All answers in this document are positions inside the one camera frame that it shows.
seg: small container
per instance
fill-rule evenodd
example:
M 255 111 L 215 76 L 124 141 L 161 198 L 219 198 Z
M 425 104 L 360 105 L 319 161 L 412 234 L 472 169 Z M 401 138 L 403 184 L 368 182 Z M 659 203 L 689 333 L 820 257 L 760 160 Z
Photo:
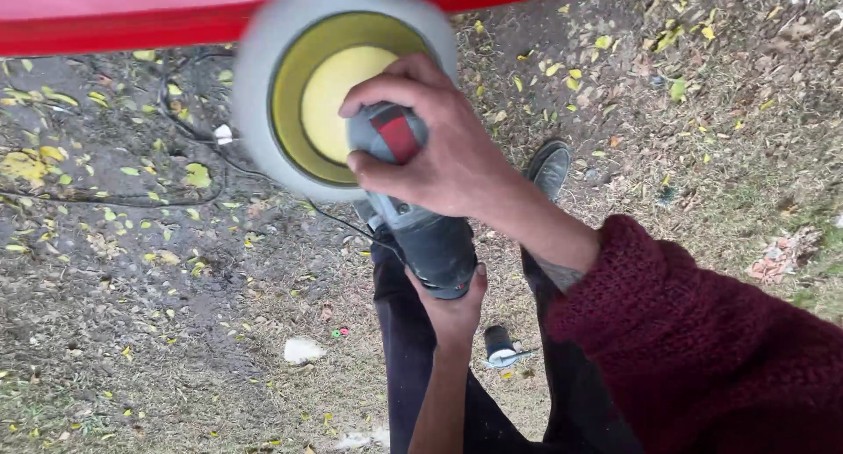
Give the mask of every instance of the small container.
M 507 366 L 508 364 L 503 359 L 515 354 L 507 329 L 503 326 L 491 326 L 483 332 L 483 340 L 486 342 L 486 356 L 489 363 L 496 367 Z

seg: hand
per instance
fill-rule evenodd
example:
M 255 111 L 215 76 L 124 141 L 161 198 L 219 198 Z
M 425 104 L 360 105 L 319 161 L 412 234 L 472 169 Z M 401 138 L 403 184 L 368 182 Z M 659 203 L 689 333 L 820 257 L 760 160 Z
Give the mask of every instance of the hand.
M 427 292 L 418 278 L 405 268 L 416 287 L 427 316 L 436 332 L 437 348 L 447 355 L 468 356 L 479 324 L 479 310 L 486 294 L 486 266 L 479 263 L 469 284 L 469 292 L 458 299 L 438 299 Z
M 427 146 L 404 166 L 363 151 L 351 153 L 348 167 L 367 191 L 443 215 L 481 219 L 508 189 L 527 183 L 492 143 L 469 101 L 427 55 L 401 58 L 352 88 L 340 116 L 353 116 L 361 106 L 380 101 L 412 108 L 427 124 L 429 136 Z

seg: polisher handle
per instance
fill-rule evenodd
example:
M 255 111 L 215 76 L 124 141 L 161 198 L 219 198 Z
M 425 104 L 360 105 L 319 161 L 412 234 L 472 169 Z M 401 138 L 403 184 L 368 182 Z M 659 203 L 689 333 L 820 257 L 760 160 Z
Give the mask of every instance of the polisher handle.
M 365 106 L 347 125 L 350 149 L 396 165 L 409 162 L 427 144 L 424 121 L 394 103 Z M 370 192 L 369 201 L 392 230 L 399 257 L 432 295 L 456 299 L 468 292 L 477 255 L 465 217 L 445 217 L 383 194 Z

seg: rotary polisher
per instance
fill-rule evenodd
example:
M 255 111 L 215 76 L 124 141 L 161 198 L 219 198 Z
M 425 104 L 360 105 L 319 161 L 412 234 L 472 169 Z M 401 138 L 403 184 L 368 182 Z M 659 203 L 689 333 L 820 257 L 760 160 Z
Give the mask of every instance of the rotary polisher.
M 240 42 L 234 117 L 269 177 L 316 201 L 367 199 L 401 261 L 432 294 L 455 299 L 468 291 L 477 263 L 466 219 L 365 192 L 346 165 L 353 149 L 406 164 L 427 143 L 424 121 L 385 102 L 349 120 L 337 114 L 354 85 L 412 52 L 426 53 L 456 81 L 454 33 L 422 0 L 275 0 Z

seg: black pants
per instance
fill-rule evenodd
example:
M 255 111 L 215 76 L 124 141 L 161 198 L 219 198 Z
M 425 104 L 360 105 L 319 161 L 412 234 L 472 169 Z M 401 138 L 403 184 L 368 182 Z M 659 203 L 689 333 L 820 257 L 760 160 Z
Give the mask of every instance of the black pants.
M 536 297 L 542 321 L 556 288 L 532 256 L 524 250 L 521 254 L 524 276 Z M 395 254 L 373 244 L 372 259 L 374 301 L 386 355 L 390 449 L 394 454 L 405 454 L 430 380 L 436 335 Z M 597 367 L 583 351 L 574 342 L 549 340 L 543 327 L 541 339 L 551 391 L 551 416 L 543 442 L 526 440 L 469 372 L 465 452 L 642 452 L 615 409 Z

